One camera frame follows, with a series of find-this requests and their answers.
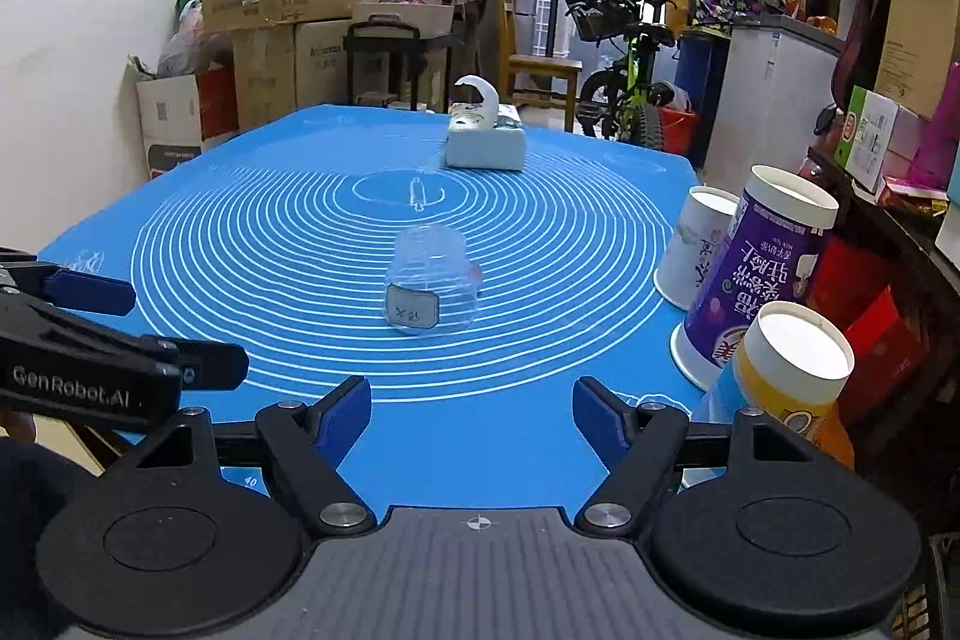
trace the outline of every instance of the black circular cover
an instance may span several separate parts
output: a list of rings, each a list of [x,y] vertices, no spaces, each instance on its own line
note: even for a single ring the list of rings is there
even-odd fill
[[[121,636],[193,633],[280,591],[301,557],[299,527],[280,506],[225,480],[139,472],[71,504],[37,546],[40,579],[79,623]]]
[[[901,507],[839,464],[754,463],[683,491],[651,538],[692,608],[768,636],[832,637],[882,621],[918,560]]]

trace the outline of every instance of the gray ridged surface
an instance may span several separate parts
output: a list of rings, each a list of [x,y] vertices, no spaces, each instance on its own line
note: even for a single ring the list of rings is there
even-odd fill
[[[476,528],[472,519],[490,523]],[[61,640],[90,640],[71,629]],[[552,509],[397,509],[328,540],[276,603],[210,640],[722,640],[678,608],[635,550]],[[879,632],[863,640],[882,640]]]

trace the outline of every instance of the concentric white circle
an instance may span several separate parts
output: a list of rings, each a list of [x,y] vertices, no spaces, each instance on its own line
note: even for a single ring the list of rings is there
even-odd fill
[[[397,232],[463,232],[483,269],[469,330],[409,336],[380,314]],[[248,384],[315,399],[349,375],[376,402],[510,389],[618,345],[661,304],[670,226],[601,164],[528,152],[525,172],[210,167],[144,224],[131,256],[157,333],[242,344]]]

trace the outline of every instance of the paper cup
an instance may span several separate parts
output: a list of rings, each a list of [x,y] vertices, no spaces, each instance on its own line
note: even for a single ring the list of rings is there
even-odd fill
[[[712,386],[761,307],[805,299],[839,209],[827,191],[797,175],[752,169],[683,335],[671,340],[675,362],[696,386]]]
[[[680,220],[654,273],[654,285],[674,307],[689,310],[723,244],[739,199],[697,186],[686,196]]]
[[[731,423],[743,408],[766,410],[813,439],[853,373],[853,348],[832,323],[792,302],[764,305],[690,420]],[[685,483],[720,471],[685,471]]]

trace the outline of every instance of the transparent plastic container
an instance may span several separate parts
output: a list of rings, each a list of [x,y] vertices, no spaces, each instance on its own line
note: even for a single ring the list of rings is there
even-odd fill
[[[478,285],[463,234],[448,226],[406,229],[387,269],[384,317],[410,335],[459,332],[477,315]]]

